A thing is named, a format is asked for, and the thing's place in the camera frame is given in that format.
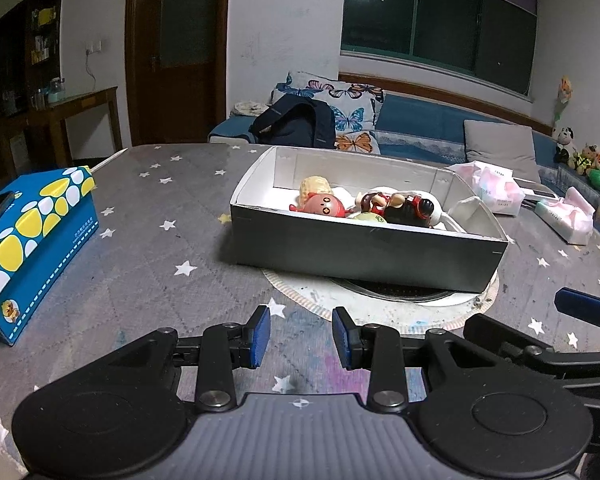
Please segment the pink tissue pack right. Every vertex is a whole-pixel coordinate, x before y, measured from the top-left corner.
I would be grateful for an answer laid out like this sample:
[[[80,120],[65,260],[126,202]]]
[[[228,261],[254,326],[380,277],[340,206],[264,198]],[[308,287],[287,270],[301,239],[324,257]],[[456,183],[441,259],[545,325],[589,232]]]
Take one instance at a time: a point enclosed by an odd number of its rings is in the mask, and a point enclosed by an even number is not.
[[[559,200],[540,200],[534,212],[569,245],[585,246],[591,239],[595,208],[573,186]]]

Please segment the pink tissue pack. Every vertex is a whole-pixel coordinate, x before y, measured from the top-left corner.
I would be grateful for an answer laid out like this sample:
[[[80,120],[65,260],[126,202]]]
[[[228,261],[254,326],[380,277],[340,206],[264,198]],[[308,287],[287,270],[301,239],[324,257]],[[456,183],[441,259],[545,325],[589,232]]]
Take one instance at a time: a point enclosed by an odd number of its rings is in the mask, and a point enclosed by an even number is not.
[[[540,200],[534,212],[569,245],[585,246],[591,239],[595,208],[573,186],[559,200]]]
[[[512,170],[478,160],[449,166],[449,170],[461,177],[494,214],[519,214],[524,192]]]

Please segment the round white table mat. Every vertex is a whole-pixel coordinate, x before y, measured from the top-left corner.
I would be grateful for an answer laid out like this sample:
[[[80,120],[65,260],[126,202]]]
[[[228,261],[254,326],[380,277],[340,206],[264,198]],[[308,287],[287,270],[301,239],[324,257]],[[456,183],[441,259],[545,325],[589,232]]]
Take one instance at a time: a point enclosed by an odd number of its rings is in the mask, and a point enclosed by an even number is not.
[[[263,275],[286,298],[326,321],[332,318],[332,310],[344,307],[358,325],[387,325],[404,336],[422,335],[430,328],[459,330],[471,315],[494,305],[500,288],[500,277],[494,275],[480,294],[449,292],[434,299],[415,299],[382,296],[350,282],[318,276],[271,270]]]

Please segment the yellow tiger plush toy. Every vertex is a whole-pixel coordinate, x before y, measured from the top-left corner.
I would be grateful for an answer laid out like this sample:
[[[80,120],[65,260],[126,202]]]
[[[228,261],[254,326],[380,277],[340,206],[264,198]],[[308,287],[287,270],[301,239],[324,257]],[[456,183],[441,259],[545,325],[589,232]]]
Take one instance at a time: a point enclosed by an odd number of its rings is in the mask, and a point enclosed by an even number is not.
[[[574,152],[568,160],[568,166],[579,176],[585,176],[595,168],[597,158],[597,146],[586,144],[580,152]]]

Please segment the pink tissue pack left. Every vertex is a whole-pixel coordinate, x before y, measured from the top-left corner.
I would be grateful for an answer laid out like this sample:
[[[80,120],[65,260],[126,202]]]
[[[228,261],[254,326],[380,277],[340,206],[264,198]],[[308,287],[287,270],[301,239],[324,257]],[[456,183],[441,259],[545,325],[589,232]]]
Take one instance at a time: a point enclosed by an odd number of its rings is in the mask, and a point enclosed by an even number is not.
[[[524,192],[512,170],[478,160],[449,166],[449,170],[461,177],[494,214],[519,214]]]

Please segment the panda plush toy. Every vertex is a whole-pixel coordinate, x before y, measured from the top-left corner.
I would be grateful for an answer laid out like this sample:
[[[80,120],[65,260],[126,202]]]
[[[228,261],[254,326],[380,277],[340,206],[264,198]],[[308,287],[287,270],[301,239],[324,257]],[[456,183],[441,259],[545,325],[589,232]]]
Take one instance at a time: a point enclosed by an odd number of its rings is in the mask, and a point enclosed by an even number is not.
[[[569,159],[577,153],[576,146],[574,145],[574,132],[570,127],[562,127],[554,129],[554,140],[556,143],[554,153],[555,164],[566,164]]]

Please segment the grey cushion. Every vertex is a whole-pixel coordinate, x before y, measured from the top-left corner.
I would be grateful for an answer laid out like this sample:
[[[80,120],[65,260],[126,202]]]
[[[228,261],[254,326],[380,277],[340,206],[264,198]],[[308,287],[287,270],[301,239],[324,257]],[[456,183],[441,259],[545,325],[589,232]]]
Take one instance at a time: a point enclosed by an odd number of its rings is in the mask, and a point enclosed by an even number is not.
[[[515,178],[540,182],[530,127],[464,121],[468,162],[486,162],[513,171]]]

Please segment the blue yellow tissue box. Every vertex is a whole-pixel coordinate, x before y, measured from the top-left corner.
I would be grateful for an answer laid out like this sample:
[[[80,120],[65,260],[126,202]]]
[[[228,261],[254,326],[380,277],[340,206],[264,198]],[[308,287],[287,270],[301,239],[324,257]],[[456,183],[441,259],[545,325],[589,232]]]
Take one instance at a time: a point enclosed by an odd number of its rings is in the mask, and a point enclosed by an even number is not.
[[[25,174],[1,190],[0,341],[13,346],[99,227],[87,166]]]

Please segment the black red toy figure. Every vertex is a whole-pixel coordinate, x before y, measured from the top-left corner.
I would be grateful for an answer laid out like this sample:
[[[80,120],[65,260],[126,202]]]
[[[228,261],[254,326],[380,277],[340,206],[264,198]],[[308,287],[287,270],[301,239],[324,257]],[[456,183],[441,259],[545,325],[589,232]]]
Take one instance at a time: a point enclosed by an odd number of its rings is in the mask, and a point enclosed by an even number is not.
[[[431,197],[422,194],[372,191],[358,194],[355,203],[361,211],[381,214],[386,222],[401,226],[432,228],[441,218],[441,207]]]

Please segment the green ball toy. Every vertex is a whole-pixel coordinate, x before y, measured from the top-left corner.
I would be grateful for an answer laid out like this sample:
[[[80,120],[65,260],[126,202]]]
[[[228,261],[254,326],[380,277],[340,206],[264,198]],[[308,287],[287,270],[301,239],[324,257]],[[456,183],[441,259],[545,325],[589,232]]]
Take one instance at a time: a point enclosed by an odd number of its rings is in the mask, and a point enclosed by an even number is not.
[[[352,214],[349,217],[349,220],[353,221],[364,221],[364,222],[377,222],[377,223],[385,223],[386,220],[381,214],[376,214],[373,211],[363,211],[358,214]]]

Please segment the grey cardboard storage box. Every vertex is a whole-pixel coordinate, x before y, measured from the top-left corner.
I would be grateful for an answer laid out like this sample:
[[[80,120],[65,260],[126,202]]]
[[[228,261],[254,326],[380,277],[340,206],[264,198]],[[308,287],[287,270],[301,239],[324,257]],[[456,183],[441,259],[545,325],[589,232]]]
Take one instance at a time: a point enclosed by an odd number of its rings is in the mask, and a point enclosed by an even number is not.
[[[307,177],[323,177],[345,200],[373,191],[422,194],[442,208],[439,229],[292,211]],[[268,148],[230,199],[238,262],[368,282],[482,292],[508,246],[494,214],[454,172],[394,158]]]

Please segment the blue sofa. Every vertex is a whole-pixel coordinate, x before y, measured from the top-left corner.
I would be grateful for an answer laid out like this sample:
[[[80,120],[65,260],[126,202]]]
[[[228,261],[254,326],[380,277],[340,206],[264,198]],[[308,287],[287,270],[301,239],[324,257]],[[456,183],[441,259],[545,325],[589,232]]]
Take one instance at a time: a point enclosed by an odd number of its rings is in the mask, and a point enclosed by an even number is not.
[[[232,116],[210,133],[209,142],[257,143],[248,131],[254,117]],[[521,126],[500,118],[465,110],[442,102],[388,94],[381,107],[375,140],[381,155],[428,162],[464,162],[465,120]],[[535,161],[540,167],[555,169],[555,142],[550,136],[532,130]]]

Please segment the blond doll head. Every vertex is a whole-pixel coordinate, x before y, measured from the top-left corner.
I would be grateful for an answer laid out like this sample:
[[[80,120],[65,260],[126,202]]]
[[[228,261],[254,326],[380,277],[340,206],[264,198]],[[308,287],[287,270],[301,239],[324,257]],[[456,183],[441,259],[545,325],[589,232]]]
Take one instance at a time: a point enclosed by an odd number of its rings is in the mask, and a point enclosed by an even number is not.
[[[303,207],[313,194],[332,194],[329,182],[321,176],[306,177],[300,184],[298,204]]]

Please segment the wooden side table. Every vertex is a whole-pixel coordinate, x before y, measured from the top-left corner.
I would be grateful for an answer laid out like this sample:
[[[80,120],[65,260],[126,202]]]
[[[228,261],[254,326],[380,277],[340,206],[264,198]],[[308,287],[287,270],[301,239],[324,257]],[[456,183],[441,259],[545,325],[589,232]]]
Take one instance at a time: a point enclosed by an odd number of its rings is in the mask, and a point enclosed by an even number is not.
[[[0,122],[0,143],[4,165],[8,176],[15,180],[18,177],[10,140],[20,131],[28,127],[50,130],[55,162],[59,167],[72,166],[66,121],[93,108],[107,105],[108,120],[114,151],[123,148],[117,101],[117,86],[92,91],[79,96],[70,96],[61,102],[52,103],[42,110],[28,110],[13,114]]]

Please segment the dark window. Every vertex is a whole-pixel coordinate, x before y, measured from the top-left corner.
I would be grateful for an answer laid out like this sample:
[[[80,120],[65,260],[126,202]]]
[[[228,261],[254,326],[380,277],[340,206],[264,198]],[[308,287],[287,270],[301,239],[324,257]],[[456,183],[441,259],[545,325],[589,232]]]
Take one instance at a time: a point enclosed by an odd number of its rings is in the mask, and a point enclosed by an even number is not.
[[[343,0],[341,47],[527,94],[538,0]]]

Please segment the butterfly print pillow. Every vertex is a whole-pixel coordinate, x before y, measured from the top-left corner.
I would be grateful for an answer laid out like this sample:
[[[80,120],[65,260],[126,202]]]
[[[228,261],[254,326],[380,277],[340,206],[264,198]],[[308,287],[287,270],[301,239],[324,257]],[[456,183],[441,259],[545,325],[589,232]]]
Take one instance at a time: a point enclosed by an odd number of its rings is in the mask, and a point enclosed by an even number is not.
[[[335,146],[340,151],[380,154],[375,136],[376,122],[385,91],[373,84],[342,82],[292,70],[276,84],[271,94],[275,103],[284,94],[305,96],[329,105],[335,117]]]

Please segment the white bowl on sofa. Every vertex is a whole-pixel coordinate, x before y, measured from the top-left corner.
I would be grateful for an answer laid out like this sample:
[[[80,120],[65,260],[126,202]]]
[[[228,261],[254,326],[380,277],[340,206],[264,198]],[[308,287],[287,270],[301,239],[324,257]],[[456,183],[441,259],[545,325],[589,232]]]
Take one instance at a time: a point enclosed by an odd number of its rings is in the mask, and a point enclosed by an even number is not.
[[[254,101],[237,102],[230,114],[233,116],[258,117],[268,110],[268,104]]]

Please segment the dark blue backpack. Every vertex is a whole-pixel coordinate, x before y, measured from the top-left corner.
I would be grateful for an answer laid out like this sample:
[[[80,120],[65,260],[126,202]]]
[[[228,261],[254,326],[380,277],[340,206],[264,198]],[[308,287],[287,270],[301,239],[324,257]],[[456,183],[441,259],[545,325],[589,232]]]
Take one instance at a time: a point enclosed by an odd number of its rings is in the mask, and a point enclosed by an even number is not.
[[[305,96],[285,94],[249,127],[260,144],[326,148],[336,145],[335,114],[330,106]]]

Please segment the dark wooden door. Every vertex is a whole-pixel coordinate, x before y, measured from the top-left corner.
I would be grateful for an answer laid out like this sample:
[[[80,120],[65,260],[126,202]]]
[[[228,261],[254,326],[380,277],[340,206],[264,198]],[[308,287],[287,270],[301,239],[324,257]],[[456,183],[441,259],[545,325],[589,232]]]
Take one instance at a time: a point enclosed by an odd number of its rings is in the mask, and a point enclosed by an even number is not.
[[[204,143],[226,112],[228,0],[126,0],[134,145]]]

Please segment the mermaid doll on wall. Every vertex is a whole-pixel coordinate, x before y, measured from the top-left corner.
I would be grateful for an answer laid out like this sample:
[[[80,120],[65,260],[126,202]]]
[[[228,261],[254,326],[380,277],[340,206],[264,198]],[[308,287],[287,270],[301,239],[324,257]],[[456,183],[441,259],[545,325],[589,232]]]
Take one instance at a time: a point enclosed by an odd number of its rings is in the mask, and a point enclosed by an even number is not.
[[[554,122],[558,122],[560,118],[562,118],[562,112],[565,110],[567,105],[569,104],[572,97],[572,83],[567,76],[562,76],[560,80],[556,102],[554,105]]]

